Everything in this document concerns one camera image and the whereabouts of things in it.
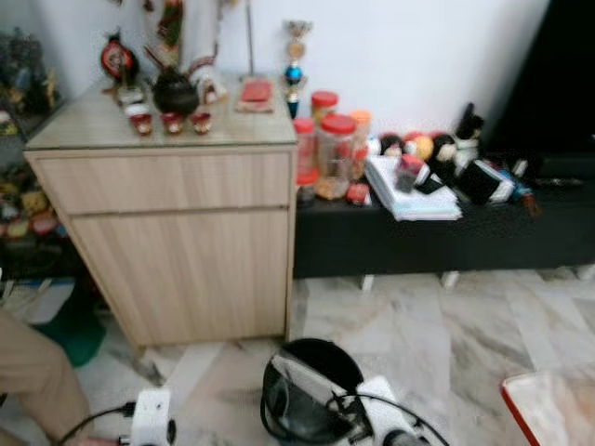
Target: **stack of papers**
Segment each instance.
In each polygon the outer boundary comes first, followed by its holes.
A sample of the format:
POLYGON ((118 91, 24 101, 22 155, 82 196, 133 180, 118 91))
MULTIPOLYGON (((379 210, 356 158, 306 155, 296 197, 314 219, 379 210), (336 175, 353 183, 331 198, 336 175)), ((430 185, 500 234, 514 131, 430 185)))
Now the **stack of papers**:
MULTIPOLYGON (((369 156, 365 160, 365 176, 378 198, 397 220, 457 220, 462 217, 455 193, 442 186, 431 194, 418 190, 403 193, 396 189, 395 169, 399 158, 369 156)), ((440 181, 435 175, 432 179, 440 181)))

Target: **white wall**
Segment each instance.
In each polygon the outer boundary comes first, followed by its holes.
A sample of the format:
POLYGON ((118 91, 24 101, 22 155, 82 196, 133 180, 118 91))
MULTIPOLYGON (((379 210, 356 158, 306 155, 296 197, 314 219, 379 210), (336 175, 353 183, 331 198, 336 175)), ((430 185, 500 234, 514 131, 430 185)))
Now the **white wall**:
MULTIPOLYGON (((134 1, 34 0, 76 96, 101 76, 104 34, 118 24, 141 41, 134 1)), ((482 115, 501 107, 548 0, 252 0, 256 68, 283 72, 283 20, 314 22, 302 62, 309 93, 328 88, 348 112, 366 108, 377 129, 451 128, 468 101, 482 115)), ((218 66, 246 72, 244 4, 221 22, 218 66)))

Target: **cabinet top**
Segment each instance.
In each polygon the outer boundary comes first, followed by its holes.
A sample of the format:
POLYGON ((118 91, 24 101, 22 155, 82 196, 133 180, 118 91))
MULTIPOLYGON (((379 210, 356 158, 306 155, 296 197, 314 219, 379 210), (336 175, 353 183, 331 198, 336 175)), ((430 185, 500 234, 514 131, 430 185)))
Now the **cabinet top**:
POLYGON ((82 97, 57 113, 50 123, 27 145, 28 151, 103 148, 203 147, 217 145, 294 144, 296 135, 287 106, 274 88, 272 113, 239 113, 235 110, 241 84, 228 82, 229 95, 219 103, 199 106, 198 112, 212 115, 212 128, 199 136, 186 119, 184 131, 165 134, 160 113, 152 104, 153 131, 141 137, 128 122, 111 95, 103 93, 107 82, 91 87, 82 97))

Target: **person's leg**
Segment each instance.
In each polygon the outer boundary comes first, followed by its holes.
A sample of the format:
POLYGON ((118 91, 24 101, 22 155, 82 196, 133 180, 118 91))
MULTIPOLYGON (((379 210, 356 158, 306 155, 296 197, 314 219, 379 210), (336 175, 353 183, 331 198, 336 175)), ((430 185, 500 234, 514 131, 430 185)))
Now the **person's leg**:
POLYGON ((89 416, 85 395, 62 349, 2 309, 0 393, 16 395, 51 439, 61 439, 89 416))
POLYGON ((0 427, 0 444, 2 446, 27 446, 27 443, 14 437, 0 427))

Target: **black cable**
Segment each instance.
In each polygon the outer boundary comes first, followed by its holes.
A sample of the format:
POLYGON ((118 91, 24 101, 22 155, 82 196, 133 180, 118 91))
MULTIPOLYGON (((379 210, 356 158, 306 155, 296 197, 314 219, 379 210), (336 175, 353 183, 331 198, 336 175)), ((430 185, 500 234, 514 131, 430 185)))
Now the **black cable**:
POLYGON ((58 442, 58 446, 63 446, 64 444, 66 444, 66 441, 68 441, 69 439, 74 437, 79 430, 81 430, 83 427, 88 425, 91 421, 93 421, 97 418, 101 418, 102 416, 108 415, 110 413, 121 413, 125 418, 129 418, 134 414, 134 410, 136 407, 137 407, 137 404, 135 401, 129 401, 126 404, 124 404, 123 406, 113 407, 106 411, 94 413, 93 415, 90 415, 87 418, 85 418, 78 425, 73 427, 68 432, 68 434, 66 434, 64 437, 62 437, 62 439, 58 442))
POLYGON ((438 433, 438 431, 436 429, 434 429, 434 427, 432 427, 432 425, 430 423, 428 423, 426 420, 424 420, 421 416, 417 415, 413 411, 410 411, 406 407, 403 407, 401 404, 398 404, 398 403, 396 403, 394 401, 391 401, 391 400, 388 400, 386 398, 379 397, 377 395, 371 395, 371 394, 368 394, 368 393, 348 393, 348 394, 345 394, 345 395, 336 395, 331 400, 329 400, 329 402, 327 402, 326 405, 328 406, 333 401, 336 401, 338 403, 340 400, 344 400, 344 399, 346 399, 348 397, 368 398, 370 400, 381 401, 381 402, 384 402, 385 404, 388 404, 388 405, 390 405, 392 407, 396 407, 400 411, 403 411, 403 412, 407 413, 408 415, 414 417, 419 423, 421 423, 423 426, 427 427, 428 430, 434 435, 434 437, 436 437, 436 439, 438 439, 440 441, 440 443, 442 443, 444 446, 450 446, 448 444, 448 441, 446 441, 443 438, 443 436, 440 435, 438 433))

